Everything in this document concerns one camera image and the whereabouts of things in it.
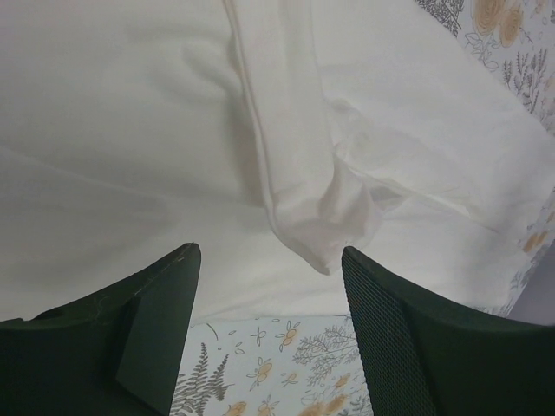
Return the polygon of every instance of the floral print fabric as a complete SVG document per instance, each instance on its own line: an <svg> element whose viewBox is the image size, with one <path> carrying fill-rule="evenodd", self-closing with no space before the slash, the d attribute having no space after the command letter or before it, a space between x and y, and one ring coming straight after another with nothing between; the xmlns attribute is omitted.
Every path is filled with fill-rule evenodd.
<svg viewBox="0 0 555 416"><path fill-rule="evenodd" d="M415 0L555 134L555 0ZM506 316L555 238L555 192L520 247ZM348 316L260 318L192 327L172 416L370 416Z"/></svg>

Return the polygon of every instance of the gray floor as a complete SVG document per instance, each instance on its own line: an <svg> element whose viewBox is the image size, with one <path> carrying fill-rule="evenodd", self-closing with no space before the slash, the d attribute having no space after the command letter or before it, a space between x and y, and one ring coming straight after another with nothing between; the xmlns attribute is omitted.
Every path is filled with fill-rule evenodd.
<svg viewBox="0 0 555 416"><path fill-rule="evenodd" d="M509 317L517 321L555 325L555 243L530 278Z"/></svg>

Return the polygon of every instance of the garment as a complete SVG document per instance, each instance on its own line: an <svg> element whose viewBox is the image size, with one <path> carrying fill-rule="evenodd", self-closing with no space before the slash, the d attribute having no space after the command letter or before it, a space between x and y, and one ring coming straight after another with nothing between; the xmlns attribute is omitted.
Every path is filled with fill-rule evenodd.
<svg viewBox="0 0 555 416"><path fill-rule="evenodd" d="M0 319L188 241L193 322L347 313L346 244L505 301L555 184L543 127L410 0L249 6L0 6Z"/></svg>

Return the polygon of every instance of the floral tablecloth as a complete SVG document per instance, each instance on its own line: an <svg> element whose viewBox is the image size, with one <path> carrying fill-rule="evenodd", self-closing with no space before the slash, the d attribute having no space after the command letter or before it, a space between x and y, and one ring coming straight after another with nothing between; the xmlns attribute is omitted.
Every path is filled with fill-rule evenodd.
<svg viewBox="0 0 555 416"><path fill-rule="evenodd" d="M555 134L555 0L416 0ZM555 238L555 192L520 242L507 315ZM172 416L369 416L348 316L261 318L192 327Z"/></svg>

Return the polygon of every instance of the folded fabric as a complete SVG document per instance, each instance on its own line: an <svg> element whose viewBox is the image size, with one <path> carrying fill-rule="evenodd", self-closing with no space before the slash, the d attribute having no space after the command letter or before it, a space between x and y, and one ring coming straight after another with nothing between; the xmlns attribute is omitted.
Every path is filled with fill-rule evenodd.
<svg viewBox="0 0 555 416"><path fill-rule="evenodd" d="M412 0L227 5L2 5L0 320L188 241L193 322L348 313L346 244L503 304L555 184L543 127Z"/></svg>

